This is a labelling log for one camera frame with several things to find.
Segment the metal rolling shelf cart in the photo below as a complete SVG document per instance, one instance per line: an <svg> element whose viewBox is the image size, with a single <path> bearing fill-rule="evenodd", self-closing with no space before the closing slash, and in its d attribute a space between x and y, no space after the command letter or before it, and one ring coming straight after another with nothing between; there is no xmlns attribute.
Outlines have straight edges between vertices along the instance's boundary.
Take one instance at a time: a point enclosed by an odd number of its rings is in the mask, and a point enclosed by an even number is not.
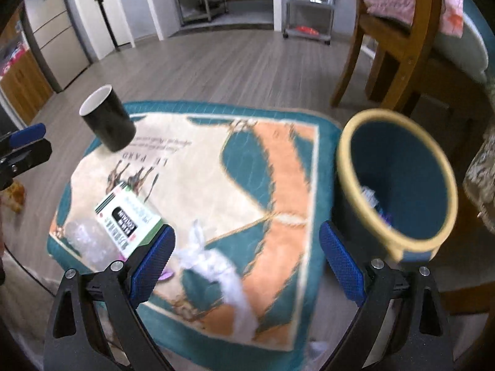
<svg viewBox="0 0 495 371"><path fill-rule="evenodd" d="M284 39L296 37L330 45L336 0L283 0Z"/></svg>

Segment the teal bin yellow rim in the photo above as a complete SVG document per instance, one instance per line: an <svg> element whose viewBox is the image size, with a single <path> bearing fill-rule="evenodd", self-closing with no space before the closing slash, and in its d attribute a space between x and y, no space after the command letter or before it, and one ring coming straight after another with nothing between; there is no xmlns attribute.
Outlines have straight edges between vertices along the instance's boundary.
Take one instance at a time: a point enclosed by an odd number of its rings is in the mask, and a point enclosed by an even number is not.
<svg viewBox="0 0 495 371"><path fill-rule="evenodd" d="M429 132L384 109L349 120L336 149L331 220L357 255L428 263L453 231L457 213L453 169Z"/></svg>

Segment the purple tube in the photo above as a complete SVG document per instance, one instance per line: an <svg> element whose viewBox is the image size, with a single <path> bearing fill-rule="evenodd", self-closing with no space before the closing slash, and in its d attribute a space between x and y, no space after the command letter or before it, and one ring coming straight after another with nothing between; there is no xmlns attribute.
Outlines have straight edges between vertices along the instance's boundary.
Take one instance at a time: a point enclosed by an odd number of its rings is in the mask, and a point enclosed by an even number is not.
<svg viewBox="0 0 495 371"><path fill-rule="evenodd" d="M173 271L163 271L159 277L159 280L168 280L174 276Z"/></svg>

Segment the black mug white inside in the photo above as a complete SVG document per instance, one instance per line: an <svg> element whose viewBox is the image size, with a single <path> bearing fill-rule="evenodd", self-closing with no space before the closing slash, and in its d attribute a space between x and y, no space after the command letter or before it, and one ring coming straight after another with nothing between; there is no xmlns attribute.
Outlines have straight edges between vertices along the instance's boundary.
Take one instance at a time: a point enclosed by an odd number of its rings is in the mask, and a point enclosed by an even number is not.
<svg viewBox="0 0 495 371"><path fill-rule="evenodd" d="M136 126L111 85L92 92L80 106L79 116L112 152L124 149L135 137Z"/></svg>

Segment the teal patterned seat cushion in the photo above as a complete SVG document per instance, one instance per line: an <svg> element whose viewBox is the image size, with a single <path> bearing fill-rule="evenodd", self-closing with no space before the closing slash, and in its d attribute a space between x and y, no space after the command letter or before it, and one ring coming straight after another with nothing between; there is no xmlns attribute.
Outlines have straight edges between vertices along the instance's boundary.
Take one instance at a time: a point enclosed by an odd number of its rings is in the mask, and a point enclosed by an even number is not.
<svg viewBox="0 0 495 371"><path fill-rule="evenodd" d="M183 264L138 314L159 346L210 370L301 370L324 268L318 230L333 205L341 131L327 117L192 101L136 101L137 133L112 153L86 149L47 240L64 269L98 269L73 237L112 185L129 182L175 231L177 254L202 235L226 257L257 320L240 340L217 281Z"/></svg>

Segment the wooden chair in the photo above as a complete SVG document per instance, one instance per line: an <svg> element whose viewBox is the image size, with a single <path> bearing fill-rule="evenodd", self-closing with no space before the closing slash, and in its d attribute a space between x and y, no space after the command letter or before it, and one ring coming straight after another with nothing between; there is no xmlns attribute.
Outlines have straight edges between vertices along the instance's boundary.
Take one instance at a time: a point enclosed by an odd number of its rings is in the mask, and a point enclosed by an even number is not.
<svg viewBox="0 0 495 371"><path fill-rule="evenodd" d="M415 0L415 15L408 34L368 13L364 0L356 0L356 15L351 46L339 82L330 98L330 105L339 106L367 34L378 46L391 54L399 63L381 107L402 111L409 100L415 82L423 69L437 34L442 0Z"/></svg>

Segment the clear plastic wrap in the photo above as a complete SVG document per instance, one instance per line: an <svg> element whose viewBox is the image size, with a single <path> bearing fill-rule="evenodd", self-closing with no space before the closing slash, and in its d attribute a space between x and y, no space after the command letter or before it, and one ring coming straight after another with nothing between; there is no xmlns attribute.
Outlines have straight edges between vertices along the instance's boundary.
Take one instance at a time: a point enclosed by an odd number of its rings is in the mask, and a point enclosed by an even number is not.
<svg viewBox="0 0 495 371"><path fill-rule="evenodd" d="M118 248L96 220L73 220L65 225L64 236L92 270L103 271L120 258Z"/></svg>

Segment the green white medicine box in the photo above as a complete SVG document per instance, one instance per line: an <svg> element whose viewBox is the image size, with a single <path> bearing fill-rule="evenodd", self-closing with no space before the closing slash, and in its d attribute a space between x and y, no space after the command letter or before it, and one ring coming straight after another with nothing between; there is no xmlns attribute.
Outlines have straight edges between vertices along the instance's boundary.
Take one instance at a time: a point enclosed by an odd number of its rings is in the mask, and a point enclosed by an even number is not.
<svg viewBox="0 0 495 371"><path fill-rule="evenodd" d="M124 259L128 259L138 246L147 245L165 225L161 216L124 182L98 203L95 215Z"/></svg>

